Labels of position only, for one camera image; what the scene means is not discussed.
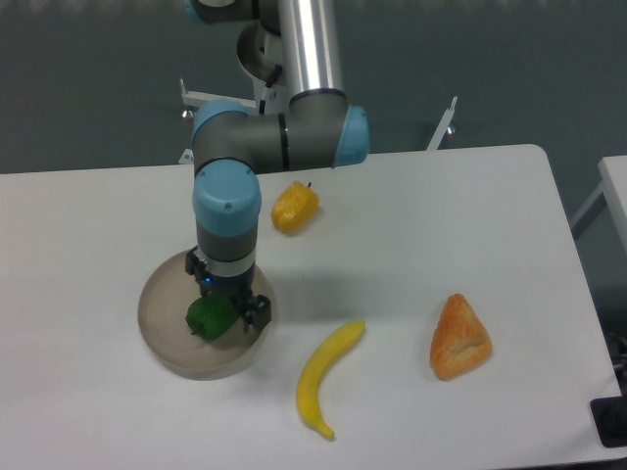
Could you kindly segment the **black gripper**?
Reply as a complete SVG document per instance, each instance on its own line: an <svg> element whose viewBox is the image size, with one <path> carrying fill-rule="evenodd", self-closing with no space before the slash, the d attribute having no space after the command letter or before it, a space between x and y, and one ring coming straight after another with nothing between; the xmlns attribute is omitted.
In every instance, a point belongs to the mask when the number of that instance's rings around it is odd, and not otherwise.
<svg viewBox="0 0 627 470"><path fill-rule="evenodd" d="M228 296L242 317L244 331L261 333L271 321L271 302L264 295L253 295L255 269L255 249L243 258L228 261L211 258L199 247L185 254L184 270L195 279L201 296L209 293Z"/></svg>

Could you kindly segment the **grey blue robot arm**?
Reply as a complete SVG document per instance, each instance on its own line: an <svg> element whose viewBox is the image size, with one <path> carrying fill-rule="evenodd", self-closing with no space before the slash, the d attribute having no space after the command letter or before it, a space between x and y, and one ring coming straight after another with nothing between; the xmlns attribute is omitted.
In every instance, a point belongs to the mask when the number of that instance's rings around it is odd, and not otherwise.
<svg viewBox="0 0 627 470"><path fill-rule="evenodd" d="M281 45L265 84L283 82L287 104L262 98L255 111L233 99L209 101L193 120L192 207L197 245L185 270L202 295L220 293L246 329L271 320L269 299L254 294L259 175L358 165L369 153L365 110L343 90L334 7L330 1L188 1L205 24L248 21Z"/></svg>

